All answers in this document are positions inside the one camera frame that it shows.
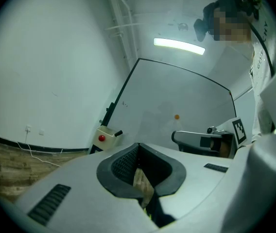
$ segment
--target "white shirt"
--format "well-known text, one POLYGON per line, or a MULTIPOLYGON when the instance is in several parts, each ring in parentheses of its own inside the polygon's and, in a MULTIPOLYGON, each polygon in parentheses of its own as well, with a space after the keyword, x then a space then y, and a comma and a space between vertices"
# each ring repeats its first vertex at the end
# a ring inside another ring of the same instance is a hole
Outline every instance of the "white shirt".
MULTIPOLYGON (((264 44, 268 50, 274 73, 276 73, 276 17, 270 9, 267 2, 262 1, 259 9, 259 20, 253 22, 254 27, 260 34, 264 44)), ((252 142, 257 140, 263 134, 271 132, 272 119, 266 110, 264 103, 260 97, 261 91, 267 86, 271 80, 271 73, 266 54, 252 32, 251 41, 254 46, 254 60, 251 66, 250 75, 254 94, 255 94, 255 119, 253 125, 252 142)))

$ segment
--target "wooden floor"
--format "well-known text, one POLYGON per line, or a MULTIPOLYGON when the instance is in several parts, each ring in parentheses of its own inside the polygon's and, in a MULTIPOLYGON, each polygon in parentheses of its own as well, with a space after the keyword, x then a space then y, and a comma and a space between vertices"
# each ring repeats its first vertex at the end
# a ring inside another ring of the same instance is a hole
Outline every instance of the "wooden floor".
MULTIPOLYGON (((47 154, 32 151, 32 155, 62 166, 86 152, 47 154)), ((31 157, 29 151, 0 144, 0 196, 14 202, 30 185, 57 168, 31 157)))

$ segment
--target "red button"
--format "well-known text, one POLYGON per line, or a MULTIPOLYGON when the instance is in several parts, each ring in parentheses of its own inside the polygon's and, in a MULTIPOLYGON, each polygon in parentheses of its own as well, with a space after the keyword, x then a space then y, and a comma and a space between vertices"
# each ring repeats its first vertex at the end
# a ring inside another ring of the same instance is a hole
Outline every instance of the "red button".
POLYGON ((105 136, 104 135, 100 135, 98 137, 98 140, 101 141, 101 142, 103 142, 105 140, 105 136))

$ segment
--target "ceiling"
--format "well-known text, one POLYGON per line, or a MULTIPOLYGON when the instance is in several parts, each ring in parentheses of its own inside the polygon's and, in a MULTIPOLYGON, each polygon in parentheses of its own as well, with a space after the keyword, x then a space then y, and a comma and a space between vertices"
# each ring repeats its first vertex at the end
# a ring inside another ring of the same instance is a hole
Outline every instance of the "ceiling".
MULTIPOLYGON (((121 0, 115 0, 117 6, 112 10, 118 19, 116 25, 130 24, 128 11, 121 0)), ((228 46, 225 42, 214 41, 206 35, 203 42, 196 39, 193 24, 203 17, 203 8, 216 0, 125 0, 130 8, 132 23, 138 24, 120 27, 111 31, 121 32, 125 56, 129 67, 137 57, 158 60, 190 69, 204 76, 230 86, 241 73, 250 68, 253 49, 248 44, 228 46), (192 43, 206 49, 204 55, 173 48, 154 46, 154 38, 166 38, 192 43)))

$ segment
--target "vent grille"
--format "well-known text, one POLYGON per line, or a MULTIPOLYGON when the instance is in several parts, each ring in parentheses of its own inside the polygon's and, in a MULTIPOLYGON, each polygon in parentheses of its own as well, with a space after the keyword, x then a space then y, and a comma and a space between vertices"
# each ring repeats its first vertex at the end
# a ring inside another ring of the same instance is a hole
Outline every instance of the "vent grille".
POLYGON ((34 221, 46 225, 70 191, 71 187, 57 184, 29 213, 34 221))
POLYGON ((116 160, 111 167, 112 173, 116 177, 130 185, 134 183, 134 176, 138 167, 138 148, 139 146, 116 160))
POLYGON ((228 170, 227 167, 217 166, 217 165, 210 164, 210 163, 206 164, 204 167, 215 170, 215 171, 219 171, 219 172, 222 172, 222 173, 225 173, 228 170))

